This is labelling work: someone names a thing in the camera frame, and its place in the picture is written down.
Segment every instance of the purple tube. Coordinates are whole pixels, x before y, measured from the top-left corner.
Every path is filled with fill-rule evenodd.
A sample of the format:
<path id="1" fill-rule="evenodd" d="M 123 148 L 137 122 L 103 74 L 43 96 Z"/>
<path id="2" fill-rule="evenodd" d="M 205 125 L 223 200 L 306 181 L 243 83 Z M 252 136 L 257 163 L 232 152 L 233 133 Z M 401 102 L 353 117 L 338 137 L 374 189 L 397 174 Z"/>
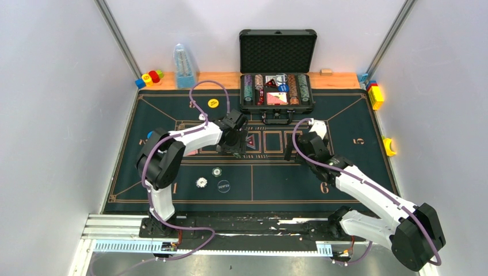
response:
<path id="1" fill-rule="evenodd" d="M 301 156 L 303 157 L 303 159 L 305 159 L 306 161 L 312 163 L 312 164 L 315 164 L 317 166 L 321 166 L 321 167 L 324 167 L 324 168 L 327 168 L 329 170 L 334 170 L 334 171 L 338 171 L 340 173 L 343 173 L 343 174 L 346 174 L 360 182 L 363 182 L 364 184 L 368 185 L 369 187 L 375 189 L 376 191 L 378 191 L 380 194 L 384 195 L 385 197 L 387 197 L 389 200 L 391 200 L 391 202 L 393 202 L 395 205 L 399 206 L 400 205 L 400 202 L 398 202 L 394 197 L 392 197 L 391 195 L 389 195 L 388 193 L 386 193 L 385 191 L 383 191 L 382 189 L 376 187 L 375 185 L 373 185 L 372 183 L 358 177 L 357 175 L 354 175 L 348 171 L 345 171 L 341 168 L 336 168 L 336 167 L 333 167 L 333 166 L 329 166 L 327 164 L 323 164 L 323 163 L 319 163 L 315 160 L 312 160 L 310 159 L 309 157 L 307 157 L 305 154 L 303 154 L 303 152 L 300 151 L 300 149 L 298 149 L 298 146 L 296 145 L 296 139 L 295 139 L 295 135 L 296 135 L 296 131 L 298 129 L 298 126 L 301 125 L 302 123 L 304 122 L 310 122 L 311 119 L 310 118 L 305 118 L 301 121 L 299 121 L 295 127 L 293 128 L 293 146 L 295 147 L 295 150 L 296 152 Z M 430 238 L 429 234 L 427 233 L 427 230 L 425 230 L 424 226 L 420 223 L 420 221 L 418 220 L 418 218 L 416 218 L 415 215 L 413 215 L 413 213 L 411 211 L 409 211 L 405 206 L 402 206 L 402 210 L 404 210 L 414 221 L 415 223 L 418 225 L 420 231 L 422 232 L 422 234 L 424 235 L 425 239 L 427 240 L 427 242 L 429 243 L 429 246 L 430 246 L 430 249 L 432 250 L 432 252 L 434 252 L 434 256 L 436 257 L 436 262 L 432 262 L 432 261 L 429 261 L 429 263 L 435 265 L 435 266 L 440 266 L 442 264 L 442 261 L 441 261 L 441 257 L 439 256 L 439 252 L 437 251 L 436 249 L 436 246 L 434 245 L 434 242 L 432 242 L 432 239 Z"/>

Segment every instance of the blue disc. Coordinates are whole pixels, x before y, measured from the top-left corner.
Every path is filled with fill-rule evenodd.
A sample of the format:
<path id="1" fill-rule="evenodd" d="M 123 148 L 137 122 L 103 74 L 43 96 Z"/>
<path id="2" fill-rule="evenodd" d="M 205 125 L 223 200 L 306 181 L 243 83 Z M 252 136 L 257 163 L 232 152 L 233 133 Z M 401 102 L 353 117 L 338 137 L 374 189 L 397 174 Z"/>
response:
<path id="1" fill-rule="evenodd" d="M 280 85 L 280 86 L 278 86 L 278 91 L 288 92 L 289 91 L 289 86 L 288 85 Z"/>

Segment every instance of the poker table mat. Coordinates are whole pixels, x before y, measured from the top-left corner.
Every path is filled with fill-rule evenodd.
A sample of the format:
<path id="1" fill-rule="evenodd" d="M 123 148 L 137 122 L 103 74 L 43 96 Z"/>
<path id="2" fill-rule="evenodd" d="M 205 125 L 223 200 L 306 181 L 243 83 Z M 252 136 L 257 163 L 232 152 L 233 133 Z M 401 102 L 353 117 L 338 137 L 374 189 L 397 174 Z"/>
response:
<path id="1" fill-rule="evenodd" d="M 231 109 L 238 109 L 239 90 L 228 90 Z M 367 210 L 353 197 L 319 181 L 307 166 L 283 159 L 287 134 L 306 117 L 327 125 L 328 148 L 351 160 L 367 176 L 397 194 L 376 118 L 366 91 L 360 89 L 313 89 L 315 109 L 295 115 L 289 125 L 265 125 L 260 116 L 247 114 L 247 153 L 240 159 L 204 147 L 198 154 L 184 157 L 171 184 L 176 211 L 194 212 L 323 212 L 342 205 Z M 226 100 L 223 90 L 194 90 L 195 101 L 210 118 L 223 117 Z M 218 99 L 211 109 L 207 102 Z M 129 119 L 104 213 L 147 212 L 146 190 L 135 168 L 137 154 L 147 134 L 155 128 L 180 131 L 201 124 L 198 110 L 190 103 L 188 90 L 141 90 Z M 301 125 L 299 132 L 307 132 Z M 212 169 L 222 175 L 215 177 Z M 196 180 L 208 180 L 198 188 Z M 230 189 L 222 193 L 218 183 L 227 180 Z"/>

